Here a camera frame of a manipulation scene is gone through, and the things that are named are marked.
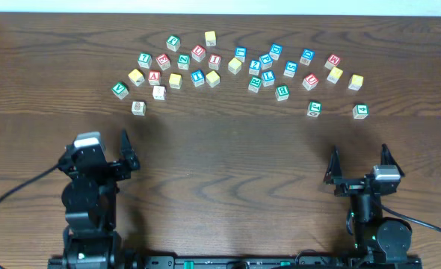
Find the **blue 2 block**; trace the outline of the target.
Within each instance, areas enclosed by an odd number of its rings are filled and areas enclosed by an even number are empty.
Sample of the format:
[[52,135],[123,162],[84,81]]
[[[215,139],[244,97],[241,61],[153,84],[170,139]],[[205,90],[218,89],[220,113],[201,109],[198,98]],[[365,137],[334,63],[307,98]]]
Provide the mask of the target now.
[[249,74],[250,75],[258,75],[260,72],[260,61],[252,60],[249,65]]

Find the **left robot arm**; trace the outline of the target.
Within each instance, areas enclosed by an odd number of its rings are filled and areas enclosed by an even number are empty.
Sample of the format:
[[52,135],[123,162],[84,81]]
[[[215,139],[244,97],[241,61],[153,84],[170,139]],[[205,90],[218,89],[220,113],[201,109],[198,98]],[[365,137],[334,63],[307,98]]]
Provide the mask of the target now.
[[79,134],[60,157],[58,169],[71,178],[61,195],[68,226],[64,251],[48,260],[52,268],[140,268],[134,250],[121,247],[116,228],[119,181],[141,168],[125,130],[120,135],[121,158],[108,162],[99,132]]

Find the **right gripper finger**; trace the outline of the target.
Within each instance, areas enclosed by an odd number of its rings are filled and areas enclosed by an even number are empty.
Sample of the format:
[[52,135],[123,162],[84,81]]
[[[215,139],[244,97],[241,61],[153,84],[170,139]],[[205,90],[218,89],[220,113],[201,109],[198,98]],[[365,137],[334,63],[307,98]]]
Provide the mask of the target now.
[[341,179],[342,169],[339,162],[339,154],[336,146],[333,147],[331,152],[330,161],[325,173],[325,179]]
[[381,150],[381,154],[380,154],[380,164],[395,166],[398,169],[400,176],[405,176],[403,170],[398,165],[396,160],[392,157],[392,154],[391,154],[388,146],[385,143],[382,144],[382,150]]

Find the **red A block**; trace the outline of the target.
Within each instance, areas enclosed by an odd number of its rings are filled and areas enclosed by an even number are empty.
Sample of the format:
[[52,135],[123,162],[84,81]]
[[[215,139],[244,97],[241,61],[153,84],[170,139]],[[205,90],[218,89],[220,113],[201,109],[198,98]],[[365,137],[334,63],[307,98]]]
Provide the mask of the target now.
[[151,70],[148,76],[148,82],[152,86],[158,86],[161,83],[161,72],[156,70]]

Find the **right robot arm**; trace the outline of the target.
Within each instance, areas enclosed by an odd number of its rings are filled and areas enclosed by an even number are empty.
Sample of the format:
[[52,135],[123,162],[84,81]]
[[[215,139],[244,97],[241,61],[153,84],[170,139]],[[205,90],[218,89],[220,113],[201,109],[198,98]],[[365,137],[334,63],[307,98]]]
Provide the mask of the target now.
[[402,219],[383,216],[381,197],[397,191],[403,170],[386,144],[382,145],[380,163],[361,178],[342,175],[338,150],[333,148],[324,176],[324,184],[335,187],[334,195],[350,199],[348,233],[354,236],[357,250],[369,263],[381,265],[408,262],[412,228]]

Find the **red I block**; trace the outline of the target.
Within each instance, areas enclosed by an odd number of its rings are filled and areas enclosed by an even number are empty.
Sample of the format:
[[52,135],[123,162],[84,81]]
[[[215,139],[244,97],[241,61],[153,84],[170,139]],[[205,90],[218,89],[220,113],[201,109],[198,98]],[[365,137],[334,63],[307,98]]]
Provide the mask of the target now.
[[210,69],[219,70],[221,65],[222,57],[220,55],[211,54],[209,56],[208,65]]

